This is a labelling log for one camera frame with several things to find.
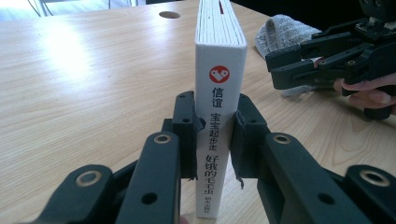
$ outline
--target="wood grain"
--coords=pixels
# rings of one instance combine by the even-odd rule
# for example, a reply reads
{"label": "wood grain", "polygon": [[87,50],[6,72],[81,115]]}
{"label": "wood grain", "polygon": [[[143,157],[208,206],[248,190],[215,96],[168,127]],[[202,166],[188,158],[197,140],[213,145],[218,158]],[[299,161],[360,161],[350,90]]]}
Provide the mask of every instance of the wood grain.
{"label": "wood grain", "polygon": [[[35,219],[80,166],[113,171],[138,159],[145,139],[172,118],[176,96],[194,89],[198,1],[131,7],[0,26],[0,223]],[[273,132],[299,139],[343,175],[366,163],[396,175],[396,118],[367,120],[332,91],[282,98],[254,37],[268,17],[234,5],[248,41],[242,93]],[[178,19],[159,16],[175,11]],[[194,218],[193,182],[181,213],[191,223],[266,223],[256,190],[228,168],[217,222]]]}

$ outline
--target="floor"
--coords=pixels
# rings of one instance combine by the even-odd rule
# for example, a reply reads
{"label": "floor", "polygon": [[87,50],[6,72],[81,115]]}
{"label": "floor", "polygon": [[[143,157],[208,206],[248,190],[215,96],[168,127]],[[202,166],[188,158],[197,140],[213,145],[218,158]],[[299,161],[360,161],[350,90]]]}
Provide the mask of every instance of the floor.
{"label": "floor", "polygon": [[[146,0],[74,0],[47,3],[48,16],[145,5]],[[0,21],[38,18],[35,0],[0,0]]]}

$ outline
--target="hand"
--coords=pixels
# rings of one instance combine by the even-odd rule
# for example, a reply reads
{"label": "hand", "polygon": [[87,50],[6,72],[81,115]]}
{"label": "hand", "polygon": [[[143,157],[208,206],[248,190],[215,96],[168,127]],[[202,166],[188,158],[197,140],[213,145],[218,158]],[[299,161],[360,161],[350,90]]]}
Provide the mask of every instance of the hand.
{"label": "hand", "polygon": [[184,217],[180,217],[180,224],[189,224],[189,221]]}
{"label": "hand", "polygon": [[392,105],[391,113],[396,115],[396,96],[389,96],[383,91],[376,89],[388,85],[396,85],[396,73],[353,85],[347,85],[343,79],[338,79],[334,82],[334,89],[339,92],[341,92],[342,88],[348,91],[359,91],[349,97],[348,101],[352,105],[372,109]]}

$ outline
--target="red logo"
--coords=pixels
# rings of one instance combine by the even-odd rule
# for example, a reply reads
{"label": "red logo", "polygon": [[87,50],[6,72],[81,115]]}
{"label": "red logo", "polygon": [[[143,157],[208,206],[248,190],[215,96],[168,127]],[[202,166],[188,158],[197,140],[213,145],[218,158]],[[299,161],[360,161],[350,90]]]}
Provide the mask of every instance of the red logo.
{"label": "red logo", "polygon": [[228,68],[218,65],[210,70],[210,79],[215,83],[223,83],[230,77],[230,71]]}

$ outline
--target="book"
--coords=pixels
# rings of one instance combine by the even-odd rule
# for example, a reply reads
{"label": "book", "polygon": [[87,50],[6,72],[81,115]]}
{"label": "book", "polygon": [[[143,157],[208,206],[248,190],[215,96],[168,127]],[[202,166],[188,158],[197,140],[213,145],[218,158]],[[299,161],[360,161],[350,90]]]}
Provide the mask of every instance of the book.
{"label": "book", "polygon": [[196,216],[216,218],[229,159],[247,41],[228,0],[201,0],[195,35]]}

